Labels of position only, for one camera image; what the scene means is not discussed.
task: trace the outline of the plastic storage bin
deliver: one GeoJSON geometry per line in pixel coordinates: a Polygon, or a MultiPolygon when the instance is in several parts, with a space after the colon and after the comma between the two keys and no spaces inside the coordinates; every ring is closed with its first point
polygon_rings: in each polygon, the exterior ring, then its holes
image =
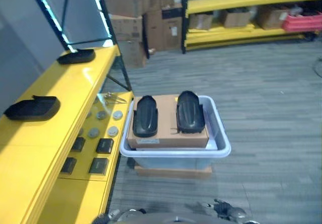
{"type": "Polygon", "coordinates": [[[224,158],[230,154],[231,146],[221,122],[214,101],[209,96],[199,96],[203,105],[205,123],[209,133],[209,141],[205,149],[195,150],[154,150],[137,151],[130,148],[126,135],[130,126],[134,102],[131,103],[127,115],[123,136],[120,143],[120,153],[134,158],[143,168],[163,169],[205,169],[216,158],[224,158]]]}
{"type": "Polygon", "coordinates": [[[322,13],[314,16],[294,17],[288,15],[283,27],[287,32],[306,32],[322,29],[322,13]]]}

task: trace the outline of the red crate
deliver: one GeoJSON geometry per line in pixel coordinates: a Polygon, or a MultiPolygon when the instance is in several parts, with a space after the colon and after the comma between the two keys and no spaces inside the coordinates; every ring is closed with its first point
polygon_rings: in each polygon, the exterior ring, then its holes
{"type": "Polygon", "coordinates": [[[282,26],[287,32],[306,32],[322,29],[322,13],[314,16],[288,15],[282,26]]]}

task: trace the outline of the black rubber pad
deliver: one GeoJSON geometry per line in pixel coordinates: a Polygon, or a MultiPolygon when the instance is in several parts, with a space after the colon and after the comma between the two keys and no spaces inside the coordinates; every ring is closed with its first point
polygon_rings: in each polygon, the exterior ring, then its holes
{"type": "Polygon", "coordinates": [[[93,158],[89,173],[104,175],[106,173],[107,163],[107,158],[93,158]]]}
{"type": "Polygon", "coordinates": [[[85,138],[77,137],[74,144],[71,147],[71,151],[73,152],[81,152],[85,143],[85,138]]]}
{"type": "Polygon", "coordinates": [[[113,143],[114,141],[111,138],[101,138],[97,145],[96,152],[99,154],[110,154],[113,143]]]}
{"type": "Polygon", "coordinates": [[[73,169],[74,169],[74,167],[76,165],[76,162],[77,162],[77,159],[68,157],[65,160],[65,163],[62,166],[60,172],[71,175],[72,174],[72,171],[73,171],[73,169]]]}

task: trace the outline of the metal tweezers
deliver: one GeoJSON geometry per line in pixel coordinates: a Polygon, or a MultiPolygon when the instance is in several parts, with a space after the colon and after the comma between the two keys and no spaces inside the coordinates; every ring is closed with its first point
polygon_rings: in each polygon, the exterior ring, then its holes
{"type": "Polygon", "coordinates": [[[120,98],[110,92],[108,92],[107,94],[104,95],[104,99],[106,99],[105,103],[119,103],[119,104],[127,103],[127,101],[124,100],[123,98],[120,98]]]}

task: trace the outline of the round gray disc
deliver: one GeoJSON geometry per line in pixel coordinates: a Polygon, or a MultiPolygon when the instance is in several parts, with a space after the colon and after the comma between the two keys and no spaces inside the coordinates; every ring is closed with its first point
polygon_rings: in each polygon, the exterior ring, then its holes
{"type": "Polygon", "coordinates": [[[89,118],[92,115],[92,112],[88,112],[86,118],[89,118]]]}
{"type": "Polygon", "coordinates": [[[119,130],[117,129],[117,127],[116,127],[116,126],[110,127],[110,128],[107,130],[107,134],[108,134],[108,136],[110,136],[110,137],[115,137],[118,133],[119,133],[119,130]]]}
{"type": "Polygon", "coordinates": [[[90,138],[95,138],[100,134],[100,131],[97,127],[93,127],[90,129],[90,131],[88,132],[87,136],[90,138]]]}
{"type": "Polygon", "coordinates": [[[96,118],[99,120],[103,120],[104,118],[106,118],[107,113],[106,111],[100,111],[96,114],[96,118]]]}
{"type": "Polygon", "coordinates": [[[81,128],[81,129],[79,130],[79,132],[78,132],[78,135],[79,135],[79,136],[81,136],[81,135],[83,134],[83,132],[84,132],[84,129],[83,129],[83,128],[81,128]]]}
{"type": "Polygon", "coordinates": [[[113,113],[113,118],[114,118],[115,120],[120,120],[122,117],[123,117],[123,113],[122,113],[122,111],[115,111],[115,112],[113,113]]]}
{"type": "Polygon", "coordinates": [[[98,97],[95,97],[94,104],[96,104],[98,102],[99,102],[99,98],[98,97]]]}

